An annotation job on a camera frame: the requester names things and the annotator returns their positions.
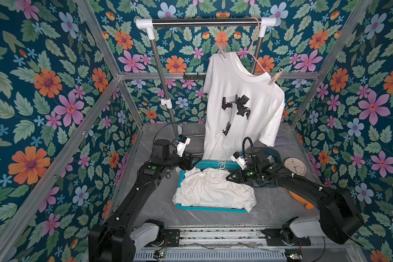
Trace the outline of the plain white t-shirt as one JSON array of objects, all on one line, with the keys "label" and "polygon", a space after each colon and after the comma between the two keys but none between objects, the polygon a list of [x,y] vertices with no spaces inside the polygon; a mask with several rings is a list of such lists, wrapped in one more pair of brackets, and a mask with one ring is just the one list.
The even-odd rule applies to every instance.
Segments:
[{"label": "plain white t-shirt", "polygon": [[246,184],[229,182],[227,170],[193,168],[184,173],[173,203],[183,207],[209,207],[252,211],[257,204],[254,189]]}]

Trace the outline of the white printed t-shirt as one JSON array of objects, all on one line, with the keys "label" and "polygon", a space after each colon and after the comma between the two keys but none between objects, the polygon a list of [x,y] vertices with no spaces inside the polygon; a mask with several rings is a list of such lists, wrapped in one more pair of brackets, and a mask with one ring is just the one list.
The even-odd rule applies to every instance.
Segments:
[{"label": "white printed t-shirt", "polygon": [[203,159],[229,160],[247,149],[244,138],[273,147],[285,106],[285,93],[269,73],[251,74],[238,55],[214,54],[204,81],[208,102]]}]

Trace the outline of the pink wire hanger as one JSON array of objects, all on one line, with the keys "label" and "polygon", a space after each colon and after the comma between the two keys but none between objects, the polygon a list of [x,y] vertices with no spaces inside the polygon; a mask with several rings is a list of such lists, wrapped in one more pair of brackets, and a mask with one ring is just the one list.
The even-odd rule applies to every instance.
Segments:
[{"label": "pink wire hanger", "polygon": [[253,59],[252,67],[251,67],[252,74],[255,73],[257,66],[261,69],[260,71],[261,73],[269,73],[271,69],[269,69],[268,67],[264,67],[263,63],[259,62],[259,54],[262,49],[262,43],[266,34],[266,29],[270,26],[269,24],[270,18],[265,18],[265,17],[257,18],[252,16],[250,17],[250,19],[256,23],[255,37],[252,40],[249,47],[246,48],[246,50],[242,49],[237,51],[236,53],[239,56],[239,58],[242,58],[245,55],[246,56],[250,55],[252,57]]}]

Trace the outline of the white plastic hanger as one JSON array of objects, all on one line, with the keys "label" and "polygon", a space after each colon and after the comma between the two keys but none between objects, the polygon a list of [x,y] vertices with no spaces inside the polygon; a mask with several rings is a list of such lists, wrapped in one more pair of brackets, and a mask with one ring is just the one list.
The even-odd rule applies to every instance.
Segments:
[{"label": "white plastic hanger", "polygon": [[227,161],[222,160],[217,163],[217,169],[219,170],[227,170]]}]

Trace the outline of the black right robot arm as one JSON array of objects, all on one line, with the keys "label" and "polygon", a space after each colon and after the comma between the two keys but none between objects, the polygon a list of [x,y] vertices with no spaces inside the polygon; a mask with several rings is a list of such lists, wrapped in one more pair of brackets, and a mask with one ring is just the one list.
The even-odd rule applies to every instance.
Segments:
[{"label": "black right robot arm", "polygon": [[284,188],[299,196],[318,211],[317,218],[292,218],[288,223],[288,236],[298,238],[310,236],[326,236],[337,244],[344,244],[365,224],[365,221],[349,192],[342,188],[333,189],[315,183],[295,169],[276,162],[273,156],[264,150],[256,151],[251,139],[250,153],[245,150],[236,151],[231,160],[239,165],[239,169],[227,176],[227,181],[246,184],[250,181],[262,186]]}]

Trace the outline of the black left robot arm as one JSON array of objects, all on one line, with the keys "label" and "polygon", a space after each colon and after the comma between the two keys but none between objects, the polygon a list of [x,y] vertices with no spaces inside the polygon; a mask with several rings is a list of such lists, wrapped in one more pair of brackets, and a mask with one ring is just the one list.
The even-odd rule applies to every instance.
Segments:
[{"label": "black left robot arm", "polygon": [[151,194],[175,168],[192,170],[201,160],[184,150],[190,138],[179,135],[176,149],[167,139],[154,141],[150,159],[138,170],[135,183],[119,207],[102,225],[88,234],[88,259],[91,262],[131,262],[137,251],[152,244],[165,245],[164,223],[148,219],[135,229],[134,225]]}]

